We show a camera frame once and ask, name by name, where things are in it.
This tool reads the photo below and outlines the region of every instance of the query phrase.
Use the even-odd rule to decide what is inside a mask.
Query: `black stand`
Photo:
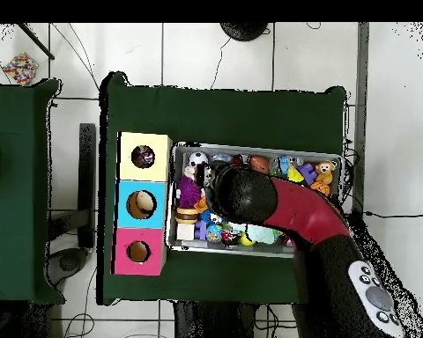
[[[36,37],[34,33],[28,28],[26,24],[18,24],[18,26],[22,29],[24,33],[26,33],[32,41],[36,43],[36,45],[44,52],[50,60],[55,60],[55,56],[50,53],[50,51],[46,48],[44,44]]]
[[[78,209],[55,214],[50,219],[50,241],[78,229],[78,246],[94,247],[94,182],[96,129],[91,123],[80,124],[78,159]]]

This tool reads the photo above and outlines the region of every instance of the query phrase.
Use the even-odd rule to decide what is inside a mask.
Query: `cyan box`
[[[119,180],[116,183],[119,193],[117,205],[117,228],[158,228],[164,229],[166,211],[165,182]],[[136,219],[127,211],[127,200],[133,192],[146,191],[153,195],[155,211],[147,219]]]

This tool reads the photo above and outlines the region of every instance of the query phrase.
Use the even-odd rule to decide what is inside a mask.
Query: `green tablecloth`
[[[132,87],[122,73],[102,82],[100,164],[106,162],[103,299],[298,302],[292,259],[219,253],[168,253],[161,276],[110,275],[117,131],[187,141],[341,154],[345,90],[326,93],[200,91]]]
[[[48,102],[59,86],[0,85],[0,300],[59,303],[46,281]]]

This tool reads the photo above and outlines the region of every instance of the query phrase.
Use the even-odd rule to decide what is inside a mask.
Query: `blue toy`
[[[201,219],[201,220],[203,220],[204,222],[206,222],[207,223],[207,225],[208,224],[210,224],[212,221],[212,219],[210,218],[210,215],[212,214],[212,212],[209,210],[209,209],[207,209],[206,211],[203,211],[203,212],[201,212],[200,214],[199,214],[199,218]]]
[[[286,175],[288,170],[288,156],[278,158],[278,168],[283,175]]]

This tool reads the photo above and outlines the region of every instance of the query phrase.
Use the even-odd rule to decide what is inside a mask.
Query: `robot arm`
[[[284,231],[295,241],[308,289],[308,303],[294,308],[302,338],[404,338],[390,294],[327,199],[238,165],[217,168],[211,188],[216,214]]]

